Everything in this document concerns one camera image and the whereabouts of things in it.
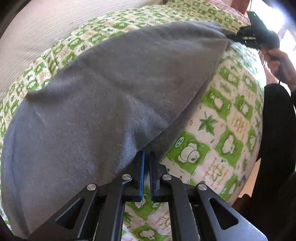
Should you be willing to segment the person's right hand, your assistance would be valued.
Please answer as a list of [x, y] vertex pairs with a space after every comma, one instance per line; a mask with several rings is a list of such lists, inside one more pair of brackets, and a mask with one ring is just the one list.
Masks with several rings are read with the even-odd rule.
[[271, 73], [286, 84], [291, 92], [295, 91], [295, 68], [288, 55], [278, 48], [262, 48], [261, 51]]

